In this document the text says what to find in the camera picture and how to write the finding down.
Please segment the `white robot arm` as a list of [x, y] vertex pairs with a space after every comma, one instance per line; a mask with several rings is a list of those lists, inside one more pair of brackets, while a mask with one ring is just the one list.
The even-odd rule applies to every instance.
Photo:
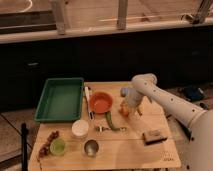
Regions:
[[143, 96], [154, 100], [191, 131], [188, 145], [189, 171], [213, 171], [213, 109], [205, 110], [157, 86], [152, 74], [135, 75], [125, 97], [130, 108], [137, 108]]

